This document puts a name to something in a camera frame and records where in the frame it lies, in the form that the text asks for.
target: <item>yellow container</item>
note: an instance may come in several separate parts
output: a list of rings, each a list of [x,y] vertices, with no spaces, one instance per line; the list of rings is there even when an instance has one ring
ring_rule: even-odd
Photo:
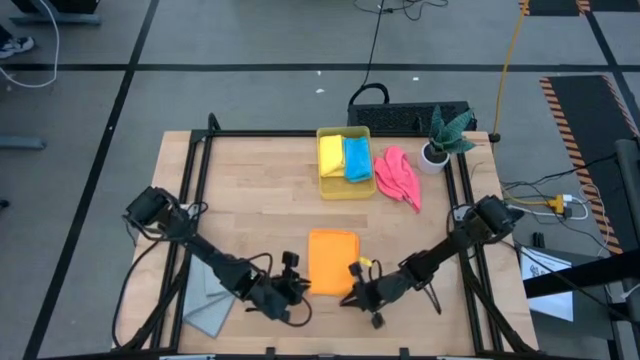
[[[318,168],[318,184],[320,194],[325,200],[366,199],[376,192],[376,174],[373,171],[373,151],[371,149],[371,133],[366,126],[349,126],[338,128],[320,128],[316,131],[318,164],[320,164],[320,138],[330,135],[342,135],[346,138],[366,137],[369,143],[371,161],[371,179],[358,183],[350,183],[342,177],[322,177]]]

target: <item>sneaker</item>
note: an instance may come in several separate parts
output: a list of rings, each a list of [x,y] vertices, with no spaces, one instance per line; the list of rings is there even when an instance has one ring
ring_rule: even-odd
[[[0,59],[6,59],[13,54],[27,52],[35,46],[36,41],[32,37],[11,38],[0,48]]]

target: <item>orange towel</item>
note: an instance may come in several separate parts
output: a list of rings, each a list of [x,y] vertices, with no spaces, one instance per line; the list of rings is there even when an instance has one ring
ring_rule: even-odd
[[[344,296],[354,279],[349,265],[358,261],[358,235],[349,231],[313,229],[309,234],[311,293]]]

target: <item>gray cloth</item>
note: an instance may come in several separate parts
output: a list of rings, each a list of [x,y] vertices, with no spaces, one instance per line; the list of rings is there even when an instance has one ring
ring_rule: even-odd
[[[220,285],[213,270],[192,256],[182,321],[215,338],[229,315],[234,299]]]

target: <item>wooden tabletop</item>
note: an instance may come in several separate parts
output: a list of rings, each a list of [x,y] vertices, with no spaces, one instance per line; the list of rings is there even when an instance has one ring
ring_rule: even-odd
[[[478,145],[467,153],[475,199],[500,196],[487,134],[473,132],[467,137]],[[178,194],[188,139],[189,132],[165,133],[153,186]],[[278,261],[282,251],[296,252],[300,255],[298,271],[303,277],[307,275],[311,229],[354,231],[360,237],[362,256],[380,259],[385,272],[395,271],[400,260],[435,246],[446,234],[445,218],[450,205],[444,174],[424,175],[417,170],[416,157],[423,143],[421,138],[373,138],[371,143],[376,156],[390,145],[398,145],[408,153],[422,184],[422,211],[416,215],[409,205],[381,193],[366,200],[322,200],[315,138],[215,138],[204,194],[210,207],[202,216],[198,231],[216,247],[237,257],[272,253],[276,259],[274,274],[282,269]],[[462,203],[458,167],[453,157],[452,161]],[[192,189],[197,171],[193,178]],[[135,257],[150,244],[141,238]],[[130,279],[119,318],[121,342],[133,336],[157,301],[167,247],[160,244],[141,261]],[[504,244],[486,246],[485,253],[497,306],[522,338],[537,348],[515,253]],[[260,261],[258,266],[266,268],[266,261]],[[457,257],[440,267],[433,286],[442,304],[441,315],[423,292],[410,290],[383,308],[386,325],[379,330],[371,326],[369,314],[339,307],[337,297],[307,294],[313,319],[302,328],[271,321],[259,312],[247,313],[246,304],[236,301],[217,339],[183,325],[179,350],[264,354],[266,347],[273,346],[278,354],[397,355],[400,347],[407,347],[412,355],[472,355]],[[484,346],[491,349],[486,312],[476,302]],[[294,307],[292,322],[304,320],[306,313],[305,306]],[[173,310],[166,316],[163,344],[168,344]]]

